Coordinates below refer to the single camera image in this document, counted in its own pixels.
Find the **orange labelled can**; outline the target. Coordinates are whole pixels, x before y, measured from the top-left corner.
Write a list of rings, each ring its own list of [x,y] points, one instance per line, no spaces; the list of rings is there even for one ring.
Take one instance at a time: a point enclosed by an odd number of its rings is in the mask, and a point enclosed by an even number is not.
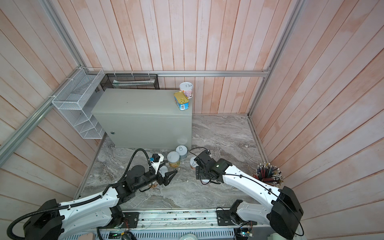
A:
[[[190,159],[190,167],[191,167],[192,170],[195,170],[196,167],[199,166],[198,163],[196,162],[196,158],[197,158],[196,156],[193,156]]]

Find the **gold rectangular sardine tin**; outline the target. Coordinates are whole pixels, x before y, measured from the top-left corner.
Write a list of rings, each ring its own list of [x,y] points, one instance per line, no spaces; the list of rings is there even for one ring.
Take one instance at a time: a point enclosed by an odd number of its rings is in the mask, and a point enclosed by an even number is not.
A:
[[[179,110],[184,111],[189,108],[189,99],[183,92],[174,93],[174,98]]]

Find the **pink can front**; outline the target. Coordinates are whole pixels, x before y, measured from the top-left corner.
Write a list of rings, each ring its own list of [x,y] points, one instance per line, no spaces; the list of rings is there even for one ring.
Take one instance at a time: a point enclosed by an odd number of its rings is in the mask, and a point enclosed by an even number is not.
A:
[[[179,85],[180,91],[183,92],[188,99],[193,97],[193,87],[193,84],[190,82],[183,82]]]

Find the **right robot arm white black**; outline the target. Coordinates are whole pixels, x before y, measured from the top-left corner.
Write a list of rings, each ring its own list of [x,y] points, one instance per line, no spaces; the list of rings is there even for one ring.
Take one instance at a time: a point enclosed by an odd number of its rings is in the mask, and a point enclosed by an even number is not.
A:
[[[196,177],[202,184],[217,181],[235,187],[257,201],[257,204],[251,204],[236,200],[229,210],[218,210],[219,225],[225,222],[235,225],[265,224],[288,240],[304,235],[297,233],[297,229],[302,227],[304,211],[292,189],[280,189],[261,182],[227,160],[215,161],[209,150],[196,155],[194,162],[197,164]]]

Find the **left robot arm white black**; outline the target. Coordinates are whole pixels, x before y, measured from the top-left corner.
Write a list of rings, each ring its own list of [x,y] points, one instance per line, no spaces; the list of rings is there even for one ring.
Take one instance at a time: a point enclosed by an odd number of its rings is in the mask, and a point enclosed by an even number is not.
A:
[[[147,170],[142,165],[128,164],[122,177],[102,192],[70,202],[49,200],[37,211],[10,223],[7,236],[12,240],[62,240],[90,229],[126,225],[128,222],[120,206],[131,200],[137,191],[149,190],[153,183],[169,185],[177,173],[176,170],[160,173],[160,168],[166,164],[162,154],[149,157],[144,149],[136,152],[144,153]]]

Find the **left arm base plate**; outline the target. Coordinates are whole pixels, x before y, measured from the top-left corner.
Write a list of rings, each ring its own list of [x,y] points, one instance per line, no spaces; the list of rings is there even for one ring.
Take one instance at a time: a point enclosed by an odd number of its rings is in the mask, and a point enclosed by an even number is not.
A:
[[[112,213],[112,220],[101,229],[136,228],[139,221],[139,212]]]

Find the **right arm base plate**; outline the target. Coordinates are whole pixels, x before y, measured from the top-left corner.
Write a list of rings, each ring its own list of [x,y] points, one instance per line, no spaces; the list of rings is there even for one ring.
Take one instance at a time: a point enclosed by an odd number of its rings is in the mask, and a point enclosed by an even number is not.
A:
[[[245,226],[245,225],[257,225],[257,222],[244,221],[236,213],[231,210],[224,210],[219,207],[216,208],[217,224],[219,226]]]

